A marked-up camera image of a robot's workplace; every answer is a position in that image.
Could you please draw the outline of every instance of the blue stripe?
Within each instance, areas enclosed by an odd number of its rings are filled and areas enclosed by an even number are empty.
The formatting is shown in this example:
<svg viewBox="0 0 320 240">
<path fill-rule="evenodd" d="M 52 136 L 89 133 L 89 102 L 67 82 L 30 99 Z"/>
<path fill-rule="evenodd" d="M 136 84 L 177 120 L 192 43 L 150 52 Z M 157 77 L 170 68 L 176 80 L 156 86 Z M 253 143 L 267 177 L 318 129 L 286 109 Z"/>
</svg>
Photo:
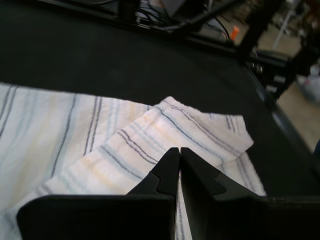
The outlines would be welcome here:
<svg viewBox="0 0 320 240">
<path fill-rule="evenodd" d="M 15 87 L 15 89 L 13 90 L 13 94 L 12 94 L 12 97 L 11 97 L 11 102 L 10 102 L 10 105 L 9 105 L 9 108 L 8 108 L 8 113 L 3 121 L 3 125 L 2 125 L 2 128 L 1 128 L 1 131 L 0 131 L 0 140 L 1 140 L 1 137 L 3 136 L 3 133 L 5 131 L 5 128 L 6 128 L 6 125 L 7 125 L 7 121 L 9 119 L 9 116 L 10 116 L 10 113 L 11 113 L 11 110 L 12 110 L 12 106 L 14 104 L 14 100 L 15 100 L 15 96 L 16 96 L 16 91 L 17 91 L 17 86 Z"/>
<path fill-rule="evenodd" d="M 79 179 L 77 179 L 68 168 L 65 170 L 65 173 L 69 175 L 73 183 L 77 184 L 82 190 L 84 190 L 84 192 L 86 192 L 87 194 L 91 194 L 91 191 L 89 191 L 89 189 L 87 189 L 86 186 L 83 185 L 82 182 L 80 182 Z"/>
<path fill-rule="evenodd" d="M 92 140 L 91 140 L 90 152 L 92 152 L 92 149 L 93 149 L 94 143 L 95 143 L 97 126 L 98 126 L 98 122 L 99 122 L 99 118 L 100 118 L 101 105 L 102 105 L 102 97 L 100 97 L 98 112 L 97 112 L 97 114 L 96 114 L 95 126 L 94 126 L 93 136 L 92 136 Z"/>
<path fill-rule="evenodd" d="M 28 117 L 28 120 L 27 120 L 27 123 L 26 123 L 26 127 L 23 131 L 23 133 L 21 134 L 21 137 L 19 139 L 19 141 L 17 142 L 17 144 L 15 145 L 11 145 L 10 146 L 10 149 L 7 149 L 4 153 L 4 155 L 1 157 L 2 161 L 0 161 L 0 169 L 1 169 L 1 165 L 4 163 L 4 160 L 7 159 L 8 157 L 8 154 L 11 154 L 12 153 L 12 149 L 15 149 L 16 145 L 19 145 L 21 143 L 21 141 L 24 139 L 24 137 L 26 136 L 27 134 L 27 131 L 30 129 L 30 125 L 32 123 L 32 119 L 34 117 L 34 114 L 35 114 L 35 109 L 36 109 L 36 100 L 37 100 L 37 97 L 38 95 L 34 95 L 33 96 L 33 102 L 32 102 L 32 105 L 31 105 L 31 110 L 29 111 L 29 117 Z"/>
<path fill-rule="evenodd" d="M 208 147 L 204 146 L 203 143 L 197 142 L 197 141 L 194 140 L 191 136 L 189 136 L 188 134 L 186 134 L 186 133 L 178 126 L 178 123 L 173 120 L 173 119 L 174 119 L 173 117 L 170 118 L 169 116 L 165 115 L 165 114 L 163 113 L 163 110 L 160 109 L 159 107 L 155 106 L 155 108 L 157 108 L 157 109 L 160 111 L 160 113 L 161 113 L 165 118 L 167 118 L 167 119 L 168 119 L 183 135 L 185 135 L 189 140 L 191 140 L 192 142 L 194 142 L 195 144 L 197 144 L 199 147 L 203 148 L 204 150 L 208 151 L 209 153 L 215 155 L 215 156 L 216 156 L 217 158 L 219 158 L 222 162 L 224 162 L 224 159 L 223 159 L 221 156 L 219 156 L 217 153 L 215 153 L 214 151 L 210 150 Z"/>
<path fill-rule="evenodd" d="M 66 179 L 65 176 L 63 176 L 63 174 L 58 174 L 57 178 L 60 180 L 60 182 L 63 183 L 64 186 L 66 186 L 66 188 L 68 189 L 68 194 L 77 194 L 78 192 L 70 186 L 70 183 L 68 182 L 68 180 Z"/>
<path fill-rule="evenodd" d="M 107 140 L 109 140 L 109 136 L 110 136 L 110 129 L 111 129 L 111 117 L 112 117 L 112 110 L 113 110 L 113 102 L 114 102 L 114 99 L 113 98 L 109 98 L 109 101 L 110 101 L 110 104 L 109 104 L 109 116 L 108 116 L 108 120 L 106 121 L 106 136 L 105 136 L 105 142 Z"/>
<path fill-rule="evenodd" d="M 148 159 L 146 159 L 146 158 L 138 151 L 138 149 L 136 149 L 134 146 L 132 146 L 132 145 L 127 141 L 127 139 L 125 138 L 125 136 L 123 136 L 120 132 L 117 132 L 117 134 L 120 135 L 120 136 L 123 138 L 123 140 L 125 141 L 125 143 L 126 143 L 131 149 L 133 149 L 137 154 L 139 154 L 142 159 L 146 160 L 148 163 L 150 163 L 150 164 L 152 164 L 152 165 L 156 165 L 154 162 L 149 161 Z"/>
<path fill-rule="evenodd" d="M 5 109 L 6 109 L 6 106 L 7 106 L 8 97 L 9 97 L 11 88 L 12 88 L 12 85 L 8 88 L 8 90 L 7 90 L 6 94 L 5 94 L 3 105 L 2 105 L 2 109 L 1 109 L 1 113 L 0 113 L 0 121 L 1 121 L 1 119 L 2 119 L 2 117 L 4 115 L 4 113 L 5 113 Z"/>
<path fill-rule="evenodd" d="M 22 126 L 23 126 L 23 123 L 25 122 L 26 118 L 26 114 L 28 112 L 28 105 L 29 105 L 29 95 L 26 96 L 26 100 L 23 101 L 23 106 L 22 106 L 22 112 L 20 114 L 20 120 L 17 124 L 17 127 L 15 129 L 15 134 L 13 136 L 13 138 L 11 139 L 11 142 L 9 143 L 8 145 L 8 148 L 5 150 L 4 152 L 4 155 L 1 156 L 1 159 L 2 160 L 5 160 L 8 156 L 9 153 L 11 153 L 12 149 L 13 149 L 13 146 L 14 146 L 14 143 L 16 142 L 17 140 L 17 137 L 19 136 L 20 132 L 21 132 L 21 129 L 22 129 Z"/>
<path fill-rule="evenodd" d="M 114 152 L 107 149 L 106 145 L 101 146 L 100 149 L 102 149 L 107 155 L 109 155 L 114 160 L 116 165 L 121 167 L 121 169 L 123 169 L 124 171 L 126 171 L 127 173 L 129 173 L 130 175 L 134 176 L 137 179 L 140 179 L 140 180 L 143 179 L 141 176 L 139 176 L 139 174 L 135 173 L 136 172 L 135 170 L 131 170 L 130 167 L 125 166 L 127 164 L 125 164 L 124 161 L 120 162 L 118 158 L 115 156 Z"/>
<path fill-rule="evenodd" d="M 67 119 L 67 122 L 66 122 L 66 126 L 65 126 L 65 131 L 64 131 L 63 139 L 62 139 L 62 142 L 61 142 L 59 151 L 58 151 L 58 153 L 57 153 L 57 155 L 56 155 L 55 161 L 54 161 L 54 163 L 53 163 L 53 168 L 52 168 L 52 172 L 51 172 L 51 178 L 52 178 L 52 177 L 54 176 L 54 174 L 55 174 L 57 162 L 58 162 L 58 159 L 59 159 L 61 150 L 62 150 L 62 148 L 63 148 L 63 146 L 64 146 L 64 144 L 65 144 L 66 138 L 67 138 L 67 134 L 68 134 L 68 131 L 69 131 L 69 128 L 70 128 L 71 116 L 72 116 L 73 110 L 74 110 L 75 105 L 76 105 L 76 98 L 77 98 L 77 94 L 74 94 L 74 95 L 73 95 L 72 106 L 71 106 L 71 109 L 70 109 L 70 112 L 69 112 L 69 115 L 68 115 L 68 119 Z"/>
<path fill-rule="evenodd" d="M 133 122 L 133 124 L 135 124 L 140 131 L 146 136 L 148 137 L 154 144 L 156 144 L 160 149 L 162 149 L 164 152 L 167 152 L 167 149 L 165 149 L 157 140 L 155 140 L 152 136 L 150 136 L 144 129 L 143 127 L 137 123 L 136 121 Z"/>
<path fill-rule="evenodd" d="M 196 125 L 196 127 L 201 131 L 203 132 L 211 141 L 215 142 L 217 145 L 219 145 L 220 147 L 222 147 L 223 149 L 227 150 L 228 152 L 230 152 L 231 154 L 235 155 L 235 156 L 238 156 L 239 154 L 241 154 L 240 151 L 234 149 L 231 145 L 227 144 L 226 142 L 224 142 L 223 140 L 221 140 L 220 138 L 218 138 L 216 135 L 214 135 L 212 132 L 210 132 L 206 127 L 204 127 L 203 125 L 201 125 L 192 115 L 190 115 L 187 111 L 185 111 L 184 109 L 181 109 L 177 106 L 174 106 L 174 105 L 171 105 L 170 103 L 166 102 L 166 101 L 163 101 L 165 102 L 166 104 L 169 104 L 170 107 L 174 110 L 177 110 L 177 111 L 180 111 L 189 121 L 191 121 L 192 123 L 194 123 L 194 125 Z M 201 126 L 206 132 L 208 132 L 211 136 L 213 136 L 216 140 L 220 141 L 217 142 L 215 141 L 214 139 L 212 139 L 203 129 L 201 129 L 199 126 Z"/>
<path fill-rule="evenodd" d="M 88 134 L 87 134 L 87 136 L 86 136 L 86 141 L 85 141 L 85 147 L 84 147 L 83 156 L 85 156 L 85 155 L 87 154 L 87 148 L 88 148 L 88 144 L 89 144 L 89 138 L 90 138 L 91 128 L 92 128 L 92 125 L 93 125 L 93 123 L 94 123 L 94 118 L 95 118 L 95 115 L 96 115 L 97 98 L 98 98 L 97 96 L 94 97 L 93 113 L 92 113 L 91 122 L 90 122 L 90 125 L 89 125 Z"/>
<path fill-rule="evenodd" d="M 159 154 L 161 154 L 161 155 L 165 154 L 165 152 L 166 152 L 165 150 L 161 151 L 161 150 L 159 150 L 158 148 L 156 148 L 153 144 L 151 144 L 151 142 L 150 142 L 149 140 L 147 140 L 144 135 L 140 134 L 140 132 L 133 126 L 133 124 L 130 124 L 130 125 L 129 125 L 129 128 L 131 128 L 140 138 L 143 139 L 143 141 L 144 141 L 146 144 L 148 144 L 148 145 L 149 145 L 153 150 L 155 150 L 157 153 L 159 153 Z"/>
</svg>

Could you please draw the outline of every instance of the striped towel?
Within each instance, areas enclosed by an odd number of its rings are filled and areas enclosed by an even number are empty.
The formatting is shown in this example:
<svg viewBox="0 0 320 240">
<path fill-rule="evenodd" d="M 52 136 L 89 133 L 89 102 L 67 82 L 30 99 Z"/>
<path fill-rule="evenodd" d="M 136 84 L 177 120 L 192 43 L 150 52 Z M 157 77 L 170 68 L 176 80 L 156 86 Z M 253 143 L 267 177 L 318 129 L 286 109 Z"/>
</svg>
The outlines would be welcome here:
<svg viewBox="0 0 320 240">
<path fill-rule="evenodd" d="M 167 97 L 148 106 L 0 86 L 0 240 L 21 239 L 16 214 L 51 194 L 124 195 L 171 147 L 187 147 L 258 195 L 242 116 L 202 113 Z M 192 239 L 179 182 L 176 239 Z"/>
</svg>

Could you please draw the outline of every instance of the floor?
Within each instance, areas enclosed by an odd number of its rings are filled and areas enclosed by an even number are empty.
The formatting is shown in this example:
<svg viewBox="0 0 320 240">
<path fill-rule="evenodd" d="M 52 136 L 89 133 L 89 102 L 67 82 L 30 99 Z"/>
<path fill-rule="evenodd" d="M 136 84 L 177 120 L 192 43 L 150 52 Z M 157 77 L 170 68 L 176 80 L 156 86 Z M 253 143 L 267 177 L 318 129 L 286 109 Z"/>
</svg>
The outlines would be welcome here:
<svg viewBox="0 0 320 240">
<path fill-rule="evenodd" d="M 239 44 L 246 34 L 248 27 L 238 21 L 227 22 L 223 18 L 219 20 L 225 25 L 228 32 L 231 32 L 234 26 L 240 28 L 240 33 L 235 39 L 235 44 Z M 258 48 L 260 50 L 272 51 L 278 33 L 279 30 L 270 25 L 268 30 L 261 36 L 258 42 Z M 280 54 L 294 56 L 299 50 L 300 39 L 284 34 L 280 38 L 274 51 Z M 296 84 L 292 84 L 289 87 L 277 101 L 277 104 L 292 122 L 310 151 L 313 152 L 317 142 L 320 140 L 320 107 L 308 102 Z"/>
</svg>

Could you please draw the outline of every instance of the towel fold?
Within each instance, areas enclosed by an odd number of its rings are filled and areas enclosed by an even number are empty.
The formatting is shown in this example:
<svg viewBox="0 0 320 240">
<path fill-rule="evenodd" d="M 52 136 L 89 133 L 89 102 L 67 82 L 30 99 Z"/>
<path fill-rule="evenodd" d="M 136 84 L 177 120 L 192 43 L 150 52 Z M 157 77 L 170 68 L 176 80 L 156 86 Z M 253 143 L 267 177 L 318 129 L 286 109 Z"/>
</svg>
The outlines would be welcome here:
<svg viewBox="0 0 320 240">
<path fill-rule="evenodd" d="M 3 131 L 6 140 L 0 138 L 5 156 L 0 173 L 8 171 L 5 181 L 10 182 L 2 183 L 0 176 L 0 196 L 9 196 L 1 206 L 1 240 L 20 239 L 15 218 L 28 201 L 51 194 L 124 195 L 172 147 L 192 149 L 239 184 L 265 195 L 246 154 L 253 141 L 242 116 L 202 113 L 172 97 L 147 106 L 13 86 L 1 86 L 0 91 L 9 91 L 2 105 L 13 106 L 10 114 L 4 107 L 11 123 Z M 30 103 L 22 101 L 26 96 Z M 26 120 L 19 118 L 20 112 Z M 192 239 L 181 183 L 177 199 L 176 239 Z"/>
</svg>

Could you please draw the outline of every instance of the black table surface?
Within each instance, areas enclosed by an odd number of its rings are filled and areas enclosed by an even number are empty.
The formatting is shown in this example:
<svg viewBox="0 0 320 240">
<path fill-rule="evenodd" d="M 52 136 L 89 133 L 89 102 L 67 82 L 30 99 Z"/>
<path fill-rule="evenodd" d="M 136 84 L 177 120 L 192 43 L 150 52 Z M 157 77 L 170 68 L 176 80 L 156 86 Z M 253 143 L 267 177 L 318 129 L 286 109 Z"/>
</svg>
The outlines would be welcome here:
<svg viewBox="0 0 320 240">
<path fill-rule="evenodd" d="M 27 2 L 0 0 L 0 31 L 2 82 L 149 105 L 173 96 L 202 112 L 242 115 L 266 193 L 320 194 L 311 154 L 235 59 Z"/>
</svg>

